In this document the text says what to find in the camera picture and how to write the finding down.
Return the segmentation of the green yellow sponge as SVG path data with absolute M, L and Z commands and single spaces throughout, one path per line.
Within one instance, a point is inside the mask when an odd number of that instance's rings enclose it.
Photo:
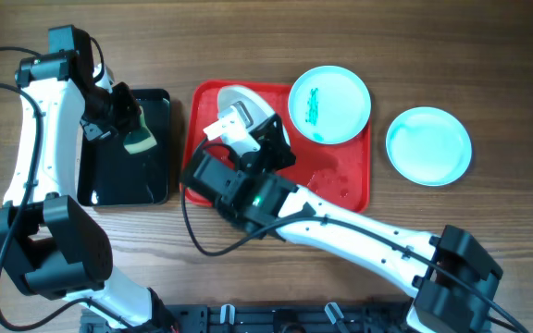
M 140 127 L 129 132 L 123 141 L 123 146 L 129 154 L 140 154 L 157 146 L 157 140 L 146 124 L 142 107 L 139 120 Z

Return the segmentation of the white plate green smear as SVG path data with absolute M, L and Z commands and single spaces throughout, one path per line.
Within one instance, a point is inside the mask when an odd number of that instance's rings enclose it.
M 218 92 L 217 108 L 217 121 L 204 129 L 209 140 L 219 137 L 239 156 L 263 147 L 252 133 L 275 111 L 260 95 L 241 85 L 226 86 Z

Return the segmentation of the light blue plate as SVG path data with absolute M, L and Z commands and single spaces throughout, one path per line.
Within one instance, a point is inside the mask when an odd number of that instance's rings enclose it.
M 398 173 L 428 187 L 460 179 L 473 157 L 464 125 L 452 114 L 431 106 L 414 107 L 397 116 L 389 125 L 385 143 Z

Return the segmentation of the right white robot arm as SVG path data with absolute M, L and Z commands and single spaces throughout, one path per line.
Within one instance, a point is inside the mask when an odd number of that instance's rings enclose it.
M 271 235 L 312 246 L 378 274 L 412 298 L 406 324 L 416 331 L 480 332 L 488 325 L 502 269 L 469 232 L 448 225 L 434 235 L 384 224 L 278 175 L 295 163 L 279 116 L 233 131 L 255 146 L 245 153 L 219 142 L 229 153 L 224 164 L 204 137 L 181 184 L 250 239 Z

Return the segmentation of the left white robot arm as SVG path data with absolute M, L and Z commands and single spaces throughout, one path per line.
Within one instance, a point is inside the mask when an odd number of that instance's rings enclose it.
M 86 31 L 56 27 L 48 42 L 46 54 L 25 51 L 11 85 L 22 128 L 0 207 L 0 282 L 8 275 L 24 295 L 82 305 L 116 331 L 175 332 L 174 315 L 115 266 L 89 215 L 166 201 L 169 95 L 115 82 Z

